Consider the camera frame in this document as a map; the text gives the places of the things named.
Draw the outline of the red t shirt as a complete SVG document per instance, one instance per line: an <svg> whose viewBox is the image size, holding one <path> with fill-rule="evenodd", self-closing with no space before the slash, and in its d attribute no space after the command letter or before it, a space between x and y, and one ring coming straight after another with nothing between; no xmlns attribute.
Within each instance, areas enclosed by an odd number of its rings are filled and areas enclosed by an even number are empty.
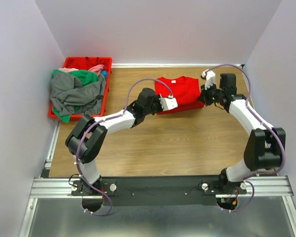
<svg viewBox="0 0 296 237"><path fill-rule="evenodd" d="M158 115L177 113L193 109L202 109L205 104L198 100L201 95L199 80L191 77L181 76L176 79L158 78L164 82L173 92L178 107L169 111L159 112Z"/></svg>

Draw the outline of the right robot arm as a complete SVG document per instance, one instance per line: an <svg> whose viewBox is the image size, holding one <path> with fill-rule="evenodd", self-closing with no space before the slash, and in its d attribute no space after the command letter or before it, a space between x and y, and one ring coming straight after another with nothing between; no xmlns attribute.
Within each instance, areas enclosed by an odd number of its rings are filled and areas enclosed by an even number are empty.
<svg viewBox="0 0 296 237"><path fill-rule="evenodd" d="M265 121L243 94L237 93L236 75L221 74L216 86L216 75L206 70L201 74L205 83L200 87L199 101L206 106L220 105L243 126L249 138L243 158L219 174L217 189L227 194L255 174L266 174L284 165L286 133Z"/></svg>

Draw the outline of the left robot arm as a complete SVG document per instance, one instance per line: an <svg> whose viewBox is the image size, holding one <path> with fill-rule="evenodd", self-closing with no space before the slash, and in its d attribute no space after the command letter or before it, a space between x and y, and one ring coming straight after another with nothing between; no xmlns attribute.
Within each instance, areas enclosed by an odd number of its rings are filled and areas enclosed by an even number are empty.
<svg viewBox="0 0 296 237"><path fill-rule="evenodd" d="M102 192L99 184L101 175L96 167L96 157L105 137L139 125L148 115L176 108L177 104L173 104L172 99L172 93L165 97L157 94L153 89L144 88L138 98L131 104L127 104L120 112L100 120L85 115L78 121L67 137L65 145L74 157L82 188L87 194L94 195Z"/></svg>

